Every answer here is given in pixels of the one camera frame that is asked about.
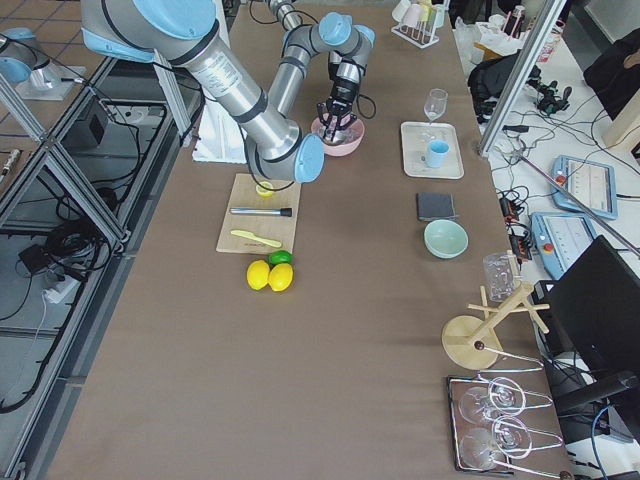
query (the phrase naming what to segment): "light blue bowl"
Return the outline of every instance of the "light blue bowl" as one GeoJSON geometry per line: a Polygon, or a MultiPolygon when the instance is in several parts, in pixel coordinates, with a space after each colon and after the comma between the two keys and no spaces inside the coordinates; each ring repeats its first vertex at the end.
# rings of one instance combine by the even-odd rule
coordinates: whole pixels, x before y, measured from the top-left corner
{"type": "Polygon", "coordinates": [[[454,258],[469,246],[469,237],[459,224],[451,220],[434,220],[424,229],[424,244],[439,258],[454,258]]]}

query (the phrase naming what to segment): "power strip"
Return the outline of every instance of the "power strip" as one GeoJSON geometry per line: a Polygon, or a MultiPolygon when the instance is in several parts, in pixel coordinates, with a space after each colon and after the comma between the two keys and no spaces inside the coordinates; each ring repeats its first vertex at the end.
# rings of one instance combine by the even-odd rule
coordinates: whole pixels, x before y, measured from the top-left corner
{"type": "Polygon", "coordinates": [[[79,284],[80,282],[71,275],[65,275],[64,280],[56,283],[53,287],[46,288],[44,290],[44,298],[49,303],[60,303],[79,284]]]}

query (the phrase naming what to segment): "white cup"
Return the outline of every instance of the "white cup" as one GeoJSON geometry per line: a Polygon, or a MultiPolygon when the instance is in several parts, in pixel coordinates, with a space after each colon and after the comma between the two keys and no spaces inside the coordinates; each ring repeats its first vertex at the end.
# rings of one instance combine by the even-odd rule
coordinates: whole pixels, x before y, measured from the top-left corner
{"type": "Polygon", "coordinates": [[[502,28],[502,26],[504,25],[504,22],[506,22],[506,21],[507,21],[507,19],[504,18],[499,13],[496,13],[495,15],[491,15],[489,17],[489,25],[491,25],[496,30],[500,30],[502,28]]]}
{"type": "Polygon", "coordinates": [[[444,5],[434,5],[434,8],[436,9],[436,14],[433,16],[433,26],[435,28],[440,28],[444,25],[446,10],[444,5]]]}
{"type": "Polygon", "coordinates": [[[449,154],[449,144],[444,140],[431,140],[427,144],[427,167],[440,168],[449,154]]]}
{"type": "Polygon", "coordinates": [[[409,28],[417,28],[422,16],[423,10],[420,4],[414,3],[409,6],[404,16],[402,17],[402,24],[409,28]]]}
{"type": "Polygon", "coordinates": [[[391,16],[396,22],[402,22],[402,18],[404,17],[404,14],[407,13],[407,10],[409,10],[410,6],[411,0],[400,0],[391,11],[391,16]]]}

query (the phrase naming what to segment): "lemon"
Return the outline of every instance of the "lemon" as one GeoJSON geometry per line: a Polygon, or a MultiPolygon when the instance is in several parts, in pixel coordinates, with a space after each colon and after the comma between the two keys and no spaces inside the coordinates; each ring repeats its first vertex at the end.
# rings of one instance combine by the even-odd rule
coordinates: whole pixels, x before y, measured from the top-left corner
{"type": "Polygon", "coordinates": [[[269,273],[269,286],[274,292],[282,292],[293,282],[293,267],[289,263],[279,263],[269,273]]]}
{"type": "Polygon", "coordinates": [[[260,182],[256,185],[256,193],[262,198],[268,198],[273,195],[273,184],[271,182],[260,182]]]}
{"type": "Polygon", "coordinates": [[[269,282],[269,264],[264,260],[251,262],[247,268],[247,283],[254,290],[264,288],[269,282]]]}

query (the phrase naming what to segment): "green lime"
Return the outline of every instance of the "green lime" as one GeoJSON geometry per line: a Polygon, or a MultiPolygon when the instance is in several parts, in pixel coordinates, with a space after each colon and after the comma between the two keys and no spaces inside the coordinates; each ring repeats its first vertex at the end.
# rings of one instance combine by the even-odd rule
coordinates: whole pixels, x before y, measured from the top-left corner
{"type": "Polygon", "coordinates": [[[279,265],[280,263],[291,263],[293,256],[286,250],[277,250],[269,255],[269,263],[271,265],[279,265]]]}

